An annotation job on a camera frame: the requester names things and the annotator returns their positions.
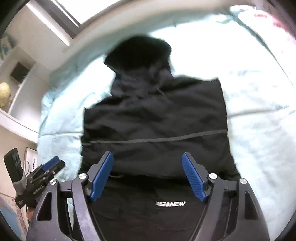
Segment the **black hooded jacket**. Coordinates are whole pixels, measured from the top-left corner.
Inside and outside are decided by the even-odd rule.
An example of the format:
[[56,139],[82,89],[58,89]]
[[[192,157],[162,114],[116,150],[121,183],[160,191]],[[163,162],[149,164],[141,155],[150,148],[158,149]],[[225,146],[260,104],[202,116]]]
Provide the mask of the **black hooded jacket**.
[[84,173],[106,151],[114,165],[92,204],[107,240],[188,240],[204,203],[182,168],[189,152],[210,173],[236,181],[227,114],[218,79],[174,77],[170,45],[148,36],[115,47],[104,63],[115,73],[110,97],[84,111]]

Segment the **colourful floor mat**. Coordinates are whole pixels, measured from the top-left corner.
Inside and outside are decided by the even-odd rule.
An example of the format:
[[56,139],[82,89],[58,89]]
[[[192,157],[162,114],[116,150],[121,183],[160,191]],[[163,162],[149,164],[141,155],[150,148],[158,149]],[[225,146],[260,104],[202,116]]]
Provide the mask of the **colourful floor mat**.
[[26,240],[27,225],[24,222],[22,211],[15,203],[15,199],[1,194],[1,213],[16,236]]

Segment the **yellow round object on shelf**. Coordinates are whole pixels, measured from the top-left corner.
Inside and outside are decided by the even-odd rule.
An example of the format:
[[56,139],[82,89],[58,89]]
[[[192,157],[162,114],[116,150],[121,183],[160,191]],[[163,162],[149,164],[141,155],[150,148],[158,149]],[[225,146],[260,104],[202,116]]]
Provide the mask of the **yellow round object on shelf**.
[[11,89],[6,82],[0,83],[0,107],[6,106],[10,100]]

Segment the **black box on shelf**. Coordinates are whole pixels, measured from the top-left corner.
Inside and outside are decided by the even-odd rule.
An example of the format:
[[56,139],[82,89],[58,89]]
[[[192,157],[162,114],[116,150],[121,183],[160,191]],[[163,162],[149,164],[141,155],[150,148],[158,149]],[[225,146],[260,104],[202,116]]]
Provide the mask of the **black box on shelf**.
[[29,73],[29,69],[23,66],[23,64],[21,64],[20,62],[18,62],[14,67],[14,69],[12,70],[10,76],[15,81],[21,84],[28,73]]

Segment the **light blue bed quilt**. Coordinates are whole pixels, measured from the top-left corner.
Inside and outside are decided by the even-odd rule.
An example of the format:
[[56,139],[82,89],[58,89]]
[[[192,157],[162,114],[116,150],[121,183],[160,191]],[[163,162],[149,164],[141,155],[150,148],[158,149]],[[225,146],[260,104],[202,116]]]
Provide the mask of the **light blue bed quilt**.
[[59,156],[72,179],[81,165],[83,110],[110,95],[103,64],[121,40],[148,34],[172,47],[173,75],[219,78],[230,149],[259,200],[275,240],[295,212],[295,39],[264,11],[236,5],[150,16],[95,38],[50,75],[42,99],[38,161]]

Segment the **window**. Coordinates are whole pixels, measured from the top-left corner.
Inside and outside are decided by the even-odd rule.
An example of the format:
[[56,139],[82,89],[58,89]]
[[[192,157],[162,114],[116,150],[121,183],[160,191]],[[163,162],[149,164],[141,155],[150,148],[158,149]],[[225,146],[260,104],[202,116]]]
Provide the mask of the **window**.
[[96,20],[130,1],[38,0],[26,6],[66,46]]

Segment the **white wall shelf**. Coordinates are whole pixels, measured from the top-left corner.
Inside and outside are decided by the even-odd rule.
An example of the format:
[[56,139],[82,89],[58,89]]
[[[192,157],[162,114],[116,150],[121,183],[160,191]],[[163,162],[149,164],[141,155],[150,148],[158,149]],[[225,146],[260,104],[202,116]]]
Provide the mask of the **white wall shelf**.
[[[1,60],[1,82],[11,89],[8,104],[1,109],[1,126],[36,143],[39,135],[41,101],[49,89],[49,75],[65,44],[50,30],[16,32],[16,46]],[[20,84],[11,72],[20,62],[29,73]]]

